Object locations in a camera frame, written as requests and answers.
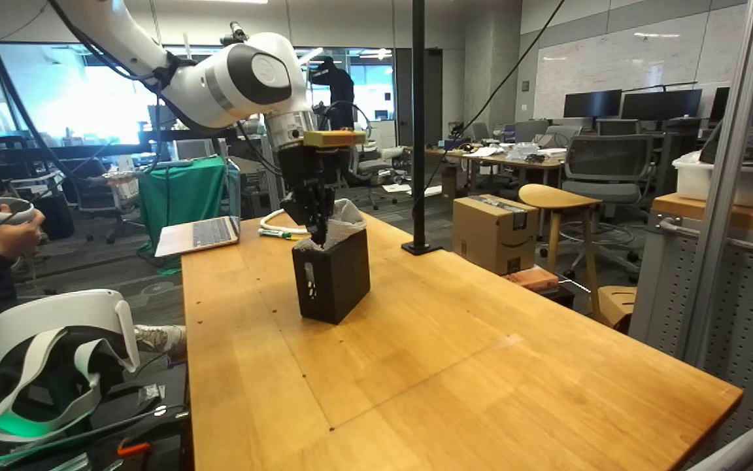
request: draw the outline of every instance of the cardboard box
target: cardboard box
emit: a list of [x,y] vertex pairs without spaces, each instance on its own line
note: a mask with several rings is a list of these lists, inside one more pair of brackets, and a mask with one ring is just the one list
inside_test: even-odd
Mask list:
[[533,266],[537,208],[491,194],[452,201],[452,247],[497,275]]

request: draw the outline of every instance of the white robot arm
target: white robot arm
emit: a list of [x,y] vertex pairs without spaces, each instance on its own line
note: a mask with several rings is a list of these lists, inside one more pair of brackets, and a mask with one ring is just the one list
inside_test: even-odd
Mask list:
[[126,0],[53,0],[53,8],[78,41],[126,68],[188,126],[227,128],[253,113],[309,110],[295,50],[280,34],[253,34],[194,65],[151,39]]

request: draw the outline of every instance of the stool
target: stool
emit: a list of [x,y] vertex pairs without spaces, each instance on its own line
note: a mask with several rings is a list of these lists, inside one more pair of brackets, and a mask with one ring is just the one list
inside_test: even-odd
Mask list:
[[599,198],[588,198],[580,194],[569,194],[554,186],[539,186],[529,183],[517,190],[517,198],[529,207],[542,208],[548,215],[548,253],[547,253],[547,268],[556,272],[556,253],[560,253],[560,224],[563,217],[580,217],[582,218],[582,260],[586,260],[586,287],[592,290],[592,313],[599,311],[597,304],[597,260],[594,260],[594,245],[592,245],[592,208],[599,203]]
[[605,284],[597,290],[599,305],[601,305],[601,322],[627,331],[630,317],[636,311],[637,287],[632,284]]
[[529,268],[520,268],[520,272],[511,272],[504,275],[504,280],[526,287],[526,290],[533,290],[554,304],[563,304],[567,307],[573,307],[575,304],[575,293],[567,287],[569,280],[560,280],[554,272],[545,268],[545,266],[529,266]]

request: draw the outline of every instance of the monitor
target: monitor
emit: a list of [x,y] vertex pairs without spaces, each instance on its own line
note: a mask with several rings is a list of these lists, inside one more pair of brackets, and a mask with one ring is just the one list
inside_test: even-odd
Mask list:
[[711,103],[711,119],[718,123],[728,107],[728,86],[718,86]]
[[564,94],[564,116],[606,116],[619,113],[619,88]]
[[657,119],[657,123],[671,116],[698,116],[698,101],[700,88],[626,94],[623,116]]

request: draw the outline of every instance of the metal pole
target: metal pole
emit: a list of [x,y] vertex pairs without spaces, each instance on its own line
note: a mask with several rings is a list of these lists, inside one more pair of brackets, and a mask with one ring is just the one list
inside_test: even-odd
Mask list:
[[703,229],[698,234],[695,256],[695,297],[692,311],[686,317],[679,355],[695,365],[711,365],[708,341],[715,330],[715,307],[721,284],[721,256],[730,233],[735,186],[743,166],[743,148],[753,123],[753,0],[745,8],[745,43],[737,54],[739,63],[733,75],[730,97],[733,107],[724,113],[724,126],[716,147],[716,165],[711,175],[711,194],[703,215]]
[[411,253],[430,253],[426,245],[426,0],[413,0],[411,8],[411,123],[413,123],[413,160],[411,160],[411,217],[413,239],[402,242]]

